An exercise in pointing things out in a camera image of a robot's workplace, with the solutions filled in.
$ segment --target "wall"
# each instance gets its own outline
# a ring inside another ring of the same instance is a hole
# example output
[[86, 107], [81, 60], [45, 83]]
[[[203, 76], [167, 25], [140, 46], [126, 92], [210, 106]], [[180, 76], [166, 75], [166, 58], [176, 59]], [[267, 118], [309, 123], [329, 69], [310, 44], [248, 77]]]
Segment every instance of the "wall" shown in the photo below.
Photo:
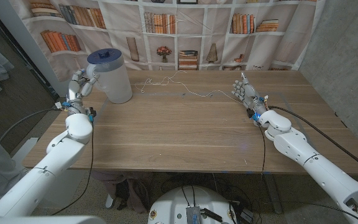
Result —
[[300, 72], [358, 137], [358, 1], [326, 1]]

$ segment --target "plastic container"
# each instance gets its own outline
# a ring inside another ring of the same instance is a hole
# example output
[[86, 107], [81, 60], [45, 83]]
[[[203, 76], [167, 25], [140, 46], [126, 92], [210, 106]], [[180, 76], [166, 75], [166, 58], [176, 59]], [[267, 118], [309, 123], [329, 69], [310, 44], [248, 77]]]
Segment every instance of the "plastic container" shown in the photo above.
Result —
[[97, 50], [88, 56], [87, 61], [87, 76], [92, 78], [99, 75], [94, 85], [105, 92], [112, 103], [125, 103], [132, 98], [131, 84], [120, 50]]

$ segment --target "vase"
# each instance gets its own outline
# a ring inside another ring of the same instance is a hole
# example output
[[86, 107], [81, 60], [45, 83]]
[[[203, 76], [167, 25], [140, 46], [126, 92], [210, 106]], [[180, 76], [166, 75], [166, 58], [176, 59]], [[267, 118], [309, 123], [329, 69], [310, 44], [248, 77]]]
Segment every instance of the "vase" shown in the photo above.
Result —
[[166, 55], [163, 55], [163, 56], [162, 56], [162, 62], [163, 62], [163, 63], [167, 63], [167, 62], [168, 62], [168, 59], [167, 59], [167, 56], [166, 56]]

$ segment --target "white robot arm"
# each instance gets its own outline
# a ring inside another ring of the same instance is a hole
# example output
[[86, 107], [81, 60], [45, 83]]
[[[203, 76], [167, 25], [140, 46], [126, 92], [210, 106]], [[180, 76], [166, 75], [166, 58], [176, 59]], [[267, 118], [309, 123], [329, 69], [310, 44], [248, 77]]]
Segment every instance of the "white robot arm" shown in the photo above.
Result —
[[[244, 102], [254, 124], [267, 128], [265, 135], [276, 149], [301, 165], [340, 209], [358, 217], [358, 182], [313, 149], [305, 135], [291, 126], [289, 119], [269, 110], [264, 103], [266, 98], [259, 96], [243, 73], [242, 77], [242, 82], [234, 84], [232, 93]], [[353, 216], [345, 216], [350, 223], [358, 222]]]
[[[67, 102], [64, 103], [68, 110], [67, 130], [50, 142], [47, 155], [0, 199], [0, 217], [30, 215], [56, 177], [73, 165], [82, 155], [85, 145], [91, 139], [93, 131], [91, 122], [96, 116], [96, 112], [92, 108], [84, 108], [82, 105], [82, 97], [90, 94], [95, 81], [83, 78], [83, 72], [84, 70], [79, 70], [74, 73], [69, 83]], [[100, 218], [95, 217], [77, 217], [71, 219], [71, 222], [73, 220], [76, 220], [77, 223], [104, 223]], [[17, 220], [18, 223], [31, 221], [34, 222], [34, 218], [33, 220], [25, 218]]]

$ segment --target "wooden table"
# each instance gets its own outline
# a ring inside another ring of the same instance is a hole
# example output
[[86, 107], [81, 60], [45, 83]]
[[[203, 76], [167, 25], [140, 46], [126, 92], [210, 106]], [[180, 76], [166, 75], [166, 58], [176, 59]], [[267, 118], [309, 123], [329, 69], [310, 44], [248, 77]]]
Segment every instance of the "wooden table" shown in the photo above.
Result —
[[[84, 99], [85, 106], [98, 110], [93, 167], [131, 171], [260, 172], [264, 154], [262, 135], [248, 119], [242, 104], [220, 92], [208, 97], [196, 96], [179, 83], [146, 85], [145, 93], [135, 88], [135, 83], [145, 82], [147, 78], [160, 82], [175, 72], [128, 72], [134, 95], [124, 104], [111, 103], [98, 90]], [[269, 105], [298, 113], [358, 157], [356, 137], [301, 73], [249, 71], [246, 75], [261, 95], [269, 96]], [[173, 78], [201, 95], [222, 90], [230, 96], [234, 80], [240, 79], [240, 72], [223, 71], [179, 72]], [[299, 119], [282, 111], [277, 112], [290, 119], [294, 128], [304, 132], [322, 155], [345, 172], [358, 174], [356, 161]], [[33, 167], [43, 158], [48, 143], [65, 130], [66, 116], [66, 113], [61, 113], [53, 122], [24, 159], [23, 165]], [[72, 168], [90, 167], [90, 145]], [[280, 154], [267, 138], [264, 171], [274, 174], [305, 173], [298, 164]]]

